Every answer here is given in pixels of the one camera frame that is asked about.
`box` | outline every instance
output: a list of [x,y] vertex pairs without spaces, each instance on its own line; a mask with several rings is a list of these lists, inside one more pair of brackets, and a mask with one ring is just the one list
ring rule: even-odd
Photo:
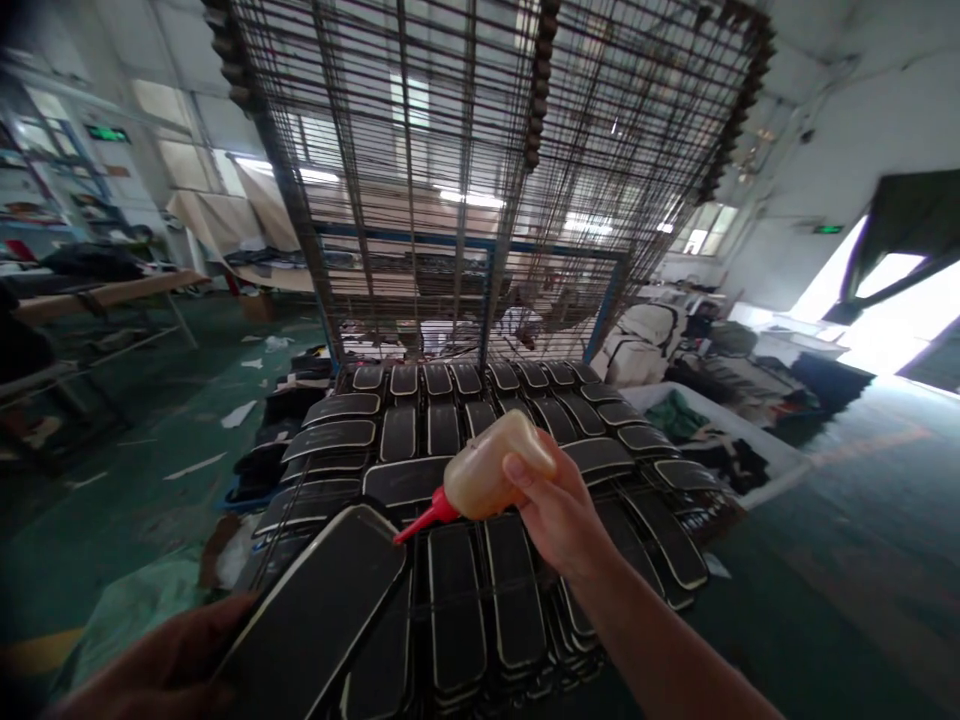
[[266,293],[241,295],[240,307],[243,309],[243,316],[248,322],[273,322],[277,319],[273,298]]

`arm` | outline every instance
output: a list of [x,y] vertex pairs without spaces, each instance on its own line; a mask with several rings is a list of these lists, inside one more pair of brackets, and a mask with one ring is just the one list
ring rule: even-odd
[[553,438],[554,482],[527,472],[518,455],[504,474],[523,491],[530,537],[570,582],[637,703],[653,720],[780,718],[746,679],[668,608],[617,552],[594,510],[583,478]]

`green fabric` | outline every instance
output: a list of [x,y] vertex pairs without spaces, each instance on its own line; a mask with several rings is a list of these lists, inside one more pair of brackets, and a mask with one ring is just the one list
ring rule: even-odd
[[710,424],[710,418],[691,410],[676,390],[671,390],[663,401],[647,410],[646,418],[673,442],[689,440],[697,430]]
[[202,605],[208,594],[197,587],[202,551],[200,544],[188,545],[108,585],[51,695],[81,685],[158,625]]

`wire mesh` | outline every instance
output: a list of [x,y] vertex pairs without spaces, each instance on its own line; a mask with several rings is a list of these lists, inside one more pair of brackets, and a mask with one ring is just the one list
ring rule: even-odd
[[712,197],[772,54],[738,2],[211,4],[340,358],[582,357]]

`hand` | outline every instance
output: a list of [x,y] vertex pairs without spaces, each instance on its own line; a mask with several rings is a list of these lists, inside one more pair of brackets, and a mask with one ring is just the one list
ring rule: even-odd
[[50,716],[199,720],[222,711],[233,693],[207,682],[210,662],[255,600],[255,595],[228,598],[171,618],[54,707]]
[[526,498],[517,508],[543,559],[571,582],[586,581],[604,558],[618,558],[619,553],[597,517],[576,463],[549,433],[537,432],[557,463],[557,477],[540,477],[516,453],[503,459],[503,474]]

